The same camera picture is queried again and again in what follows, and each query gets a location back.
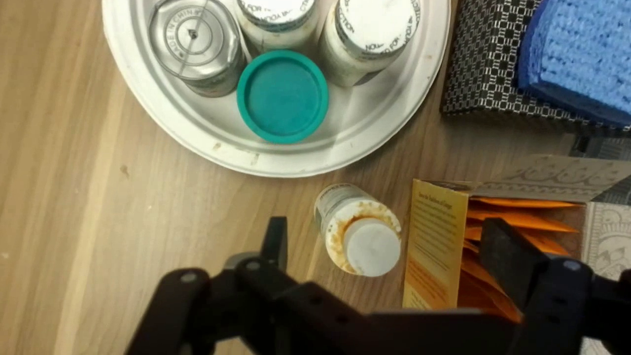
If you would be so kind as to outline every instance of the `jar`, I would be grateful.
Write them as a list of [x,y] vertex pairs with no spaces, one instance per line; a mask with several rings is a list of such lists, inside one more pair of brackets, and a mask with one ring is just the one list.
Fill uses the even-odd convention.
[[238,23],[252,54],[270,48],[309,52],[317,43],[315,0],[236,0]]
[[400,257],[396,214],[356,185],[333,185],[315,200],[315,224],[335,265],[354,275],[382,275]]
[[319,60],[329,80],[348,88],[394,62],[419,21],[419,0],[339,0],[331,7]]
[[214,0],[161,1],[151,19],[151,46],[165,70],[202,96],[234,90],[244,66],[236,19]]

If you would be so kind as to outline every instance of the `jar lid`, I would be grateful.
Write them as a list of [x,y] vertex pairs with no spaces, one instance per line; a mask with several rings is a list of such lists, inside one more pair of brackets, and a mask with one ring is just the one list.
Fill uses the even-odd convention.
[[254,133],[273,143],[291,143],[317,129],[329,108],[329,88],[309,56],[268,50],[242,70],[236,104]]
[[382,275],[390,271],[400,257],[400,240],[396,232],[378,218],[354,220],[342,236],[348,263],[360,275]]
[[362,52],[400,50],[419,21],[419,0],[342,0],[337,1],[341,37]]
[[159,62],[185,80],[224,72],[240,54],[238,27],[220,1],[167,0],[151,21]]
[[315,0],[238,0],[242,13],[266,27],[297,27],[313,11]]

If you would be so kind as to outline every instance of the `white lid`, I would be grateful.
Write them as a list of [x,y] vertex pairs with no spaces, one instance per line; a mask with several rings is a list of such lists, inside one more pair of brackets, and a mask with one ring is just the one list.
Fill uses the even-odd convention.
[[339,25],[366,52],[402,48],[419,21],[419,0],[339,0]]
[[378,218],[354,220],[346,228],[342,244],[348,263],[360,275],[382,275],[392,269],[400,257],[396,232]]
[[266,23],[297,21],[315,0],[238,0],[242,11]]

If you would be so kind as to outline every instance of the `round metal tray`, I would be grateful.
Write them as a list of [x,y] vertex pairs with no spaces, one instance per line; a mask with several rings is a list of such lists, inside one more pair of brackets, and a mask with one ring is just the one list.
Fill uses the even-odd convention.
[[319,129],[299,143],[275,145],[244,125],[234,92],[204,98],[161,68],[147,33],[157,3],[102,0],[104,37],[126,84],[181,145],[228,169],[264,177],[327,173],[388,141],[425,98],[445,52],[451,15],[451,0],[423,0],[417,33],[388,68],[354,88],[329,84],[331,106]]

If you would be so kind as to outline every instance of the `teal lid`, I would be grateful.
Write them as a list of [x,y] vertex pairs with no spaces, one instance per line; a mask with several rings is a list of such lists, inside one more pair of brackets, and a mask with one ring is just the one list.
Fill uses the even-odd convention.
[[291,143],[317,129],[329,108],[329,88],[309,56],[268,50],[242,70],[236,102],[254,133],[273,143]]

